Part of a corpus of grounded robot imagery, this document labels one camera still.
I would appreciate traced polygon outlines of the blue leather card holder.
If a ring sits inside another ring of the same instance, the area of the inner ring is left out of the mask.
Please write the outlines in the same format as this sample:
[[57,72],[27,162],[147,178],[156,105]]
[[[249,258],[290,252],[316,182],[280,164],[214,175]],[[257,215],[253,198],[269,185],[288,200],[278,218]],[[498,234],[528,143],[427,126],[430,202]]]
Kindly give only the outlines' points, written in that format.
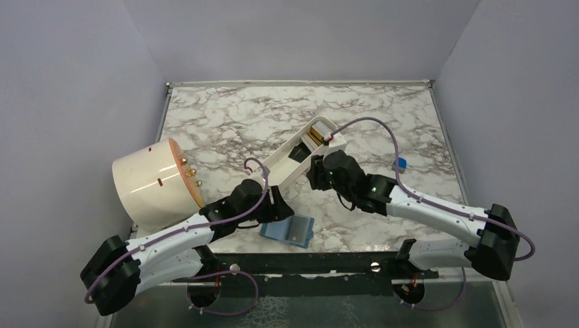
[[259,235],[285,245],[307,249],[313,238],[315,219],[304,215],[292,215],[281,221],[263,223]]

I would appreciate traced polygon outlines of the grey card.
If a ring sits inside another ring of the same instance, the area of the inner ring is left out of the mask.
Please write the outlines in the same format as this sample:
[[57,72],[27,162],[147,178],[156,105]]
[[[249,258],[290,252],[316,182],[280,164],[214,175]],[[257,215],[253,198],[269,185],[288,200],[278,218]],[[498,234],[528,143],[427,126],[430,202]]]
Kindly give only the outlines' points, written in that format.
[[293,246],[307,249],[309,241],[313,238],[313,225],[315,219],[301,215],[290,217],[289,228],[285,240]]

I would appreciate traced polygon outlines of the white oblong plastic tray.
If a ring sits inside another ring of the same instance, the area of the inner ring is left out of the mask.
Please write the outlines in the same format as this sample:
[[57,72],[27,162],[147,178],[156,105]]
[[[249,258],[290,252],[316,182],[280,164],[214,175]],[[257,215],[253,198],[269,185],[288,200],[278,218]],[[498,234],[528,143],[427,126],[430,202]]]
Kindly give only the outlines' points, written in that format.
[[268,172],[268,186],[283,191],[309,171],[312,156],[344,150],[347,142],[343,135],[330,136],[335,130],[337,125],[323,116],[316,116],[299,128],[263,162]]

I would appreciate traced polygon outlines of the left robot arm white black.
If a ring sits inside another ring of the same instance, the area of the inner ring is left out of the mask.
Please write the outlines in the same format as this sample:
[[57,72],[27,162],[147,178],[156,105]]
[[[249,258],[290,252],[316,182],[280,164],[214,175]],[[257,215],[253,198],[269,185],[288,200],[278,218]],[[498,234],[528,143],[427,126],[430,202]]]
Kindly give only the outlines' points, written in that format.
[[227,197],[209,203],[183,222],[141,238],[105,239],[80,273],[84,301],[100,315],[113,314],[151,287],[182,277],[207,280],[214,261],[201,250],[245,221],[270,223],[294,215],[277,186],[243,180]]

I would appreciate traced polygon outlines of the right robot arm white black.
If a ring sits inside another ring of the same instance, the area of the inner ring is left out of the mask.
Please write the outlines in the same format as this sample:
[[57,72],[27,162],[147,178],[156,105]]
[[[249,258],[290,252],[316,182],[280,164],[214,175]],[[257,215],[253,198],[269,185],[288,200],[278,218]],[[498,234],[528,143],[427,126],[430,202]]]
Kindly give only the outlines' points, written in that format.
[[439,241],[405,241],[394,259],[401,277],[445,267],[471,267],[499,281],[511,277],[520,237],[502,205],[484,209],[429,200],[393,178],[366,174],[341,150],[312,156],[307,178],[313,190],[332,189],[340,201],[350,202],[349,210],[409,219],[451,235]]

